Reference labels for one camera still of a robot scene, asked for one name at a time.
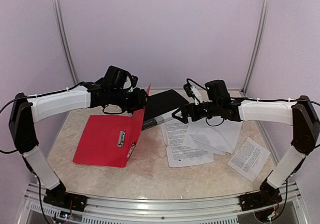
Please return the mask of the white sheet top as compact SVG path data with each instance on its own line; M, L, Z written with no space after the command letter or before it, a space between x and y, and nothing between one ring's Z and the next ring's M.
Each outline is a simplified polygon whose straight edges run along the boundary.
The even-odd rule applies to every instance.
M214 131L209 136L211 144L221 151L232 154L237 146L242 122L225 121L213 128Z

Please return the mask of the red folder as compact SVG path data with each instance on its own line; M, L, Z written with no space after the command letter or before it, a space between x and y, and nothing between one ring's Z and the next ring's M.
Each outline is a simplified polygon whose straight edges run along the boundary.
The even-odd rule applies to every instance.
M145 109L132 116L91 115L78 143L75 164L124 168L142 132Z

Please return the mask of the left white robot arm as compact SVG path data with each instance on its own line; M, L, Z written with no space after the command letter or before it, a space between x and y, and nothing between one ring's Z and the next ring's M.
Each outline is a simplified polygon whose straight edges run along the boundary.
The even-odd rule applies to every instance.
M138 77L120 67L109 66L97 81L82 81L71 87L42 94L18 93L12 105L8 128L16 151L27 168L46 189L57 205L70 202L70 195L62 188L61 180L40 147L40 123L75 110L117 106L122 113L133 114L146 107L149 90L138 87Z

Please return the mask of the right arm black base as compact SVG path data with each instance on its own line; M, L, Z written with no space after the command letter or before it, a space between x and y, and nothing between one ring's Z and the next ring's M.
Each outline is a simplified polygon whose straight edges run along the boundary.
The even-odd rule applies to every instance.
M273 188L265 179L257 192L245 193L238 197L242 211L267 207L283 201L279 188Z

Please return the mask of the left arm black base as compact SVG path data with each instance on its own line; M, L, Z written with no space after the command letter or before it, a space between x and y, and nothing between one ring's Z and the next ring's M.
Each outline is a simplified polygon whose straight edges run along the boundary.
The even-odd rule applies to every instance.
M46 189L43 198L46 204L78 212L84 212L87 200L87 196L67 192L61 181L52 190Z

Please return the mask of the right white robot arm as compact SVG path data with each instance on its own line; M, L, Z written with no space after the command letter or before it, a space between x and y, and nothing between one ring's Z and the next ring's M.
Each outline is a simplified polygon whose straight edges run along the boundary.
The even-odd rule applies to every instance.
M317 147L320 136L320 119L315 110L319 103L302 95L296 99L258 99L248 97L231 97L223 80L207 82L202 88L206 91L208 101L202 101L194 86L197 83L187 79L184 91L194 102L180 106L172 117L182 123L220 117L223 121L271 123L287 126L291 129L291 142L276 167L265 180L264 187L256 194L256 202L266 206L290 175L301 167L306 157Z

